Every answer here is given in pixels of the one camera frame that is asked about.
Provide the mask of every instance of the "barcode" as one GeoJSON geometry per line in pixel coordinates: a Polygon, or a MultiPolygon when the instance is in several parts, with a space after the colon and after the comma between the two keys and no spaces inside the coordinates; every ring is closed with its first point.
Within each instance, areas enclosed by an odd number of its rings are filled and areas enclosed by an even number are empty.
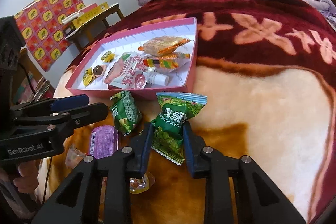
{"type": "Polygon", "coordinates": [[[92,135],[91,135],[90,155],[93,155],[93,152],[95,150],[95,139],[96,139],[96,133],[93,132],[92,135]]]}

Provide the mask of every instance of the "red patterned box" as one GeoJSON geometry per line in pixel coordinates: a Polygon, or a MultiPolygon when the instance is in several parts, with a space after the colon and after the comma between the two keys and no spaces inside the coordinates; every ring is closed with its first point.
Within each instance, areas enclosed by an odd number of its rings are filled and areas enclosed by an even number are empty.
{"type": "Polygon", "coordinates": [[[27,49],[44,71],[70,45],[61,20],[84,7],[82,0],[35,0],[14,16],[27,49]]]}

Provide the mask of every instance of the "white bottle cap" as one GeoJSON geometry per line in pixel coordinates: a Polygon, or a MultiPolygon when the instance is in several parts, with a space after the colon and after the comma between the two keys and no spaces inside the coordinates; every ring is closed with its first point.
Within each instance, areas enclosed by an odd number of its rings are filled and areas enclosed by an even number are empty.
{"type": "Polygon", "coordinates": [[[164,86],[167,86],[168,82],[169,82],[169,76],[157,73],[154,76],[154,81],[153,82],[154,83],[152,83],[152,84],[155,84],[155,85],[164,85],[164,86]]]}

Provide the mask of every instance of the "chocolate ball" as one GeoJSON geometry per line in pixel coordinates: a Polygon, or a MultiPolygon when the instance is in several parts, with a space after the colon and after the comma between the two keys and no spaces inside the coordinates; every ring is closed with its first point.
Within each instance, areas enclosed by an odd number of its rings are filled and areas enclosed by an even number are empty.
{"type": "Polygon", "coordinates": [[[93,69],[93,74],[99,76],[103,73],[104,68],[102,66],[95,66],[93,69]]]}

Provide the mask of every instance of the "purple candy tin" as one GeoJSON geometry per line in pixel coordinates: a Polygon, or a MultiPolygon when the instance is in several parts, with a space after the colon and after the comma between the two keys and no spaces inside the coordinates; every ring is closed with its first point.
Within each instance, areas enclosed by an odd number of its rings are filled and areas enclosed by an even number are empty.
{"type": "Polygon", "coordinates": [[[89,155],[96,159],[109,157],[118,150],[118,130],[113,126],[96,127],[91,132],[89,155]]]}

